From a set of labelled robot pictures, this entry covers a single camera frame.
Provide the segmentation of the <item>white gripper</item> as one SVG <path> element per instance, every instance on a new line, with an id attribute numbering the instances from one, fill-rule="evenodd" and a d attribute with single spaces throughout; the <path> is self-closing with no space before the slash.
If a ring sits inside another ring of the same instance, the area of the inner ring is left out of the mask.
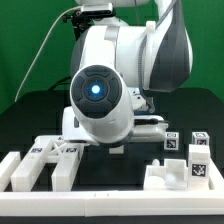
<path id="1" fill-rule="evenodd" d="M 162 142 L 165 140 L 168 122 L 157 115 L 140 115 L 135 117 L 135 124 L 128 136 L 100 129 L 101 137 L 93 137 L 77 120 L 72 107 L 66 107 L 62 119 L 62 137 L 66 142 L 88 143 L 91 145 L 123 145 L 126 142 Z"/>

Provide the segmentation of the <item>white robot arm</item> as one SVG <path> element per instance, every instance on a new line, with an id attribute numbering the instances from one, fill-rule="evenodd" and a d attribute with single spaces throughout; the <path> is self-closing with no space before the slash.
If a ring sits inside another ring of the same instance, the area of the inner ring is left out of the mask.
<path id="1" fill-rule="evenodd" d="M 181 0 L 154 0 L 158 21 L 130 26 L 116 7 L 149 0 L 75 0 L 73 22 L 84 30 L 71 62 L 71 105 L 64 109 L 66 142 L 118 147 L 160 142 L 168 122 L 154 114 L 150 92 L 171 92 L 192 69 L 192 47 Z"/>

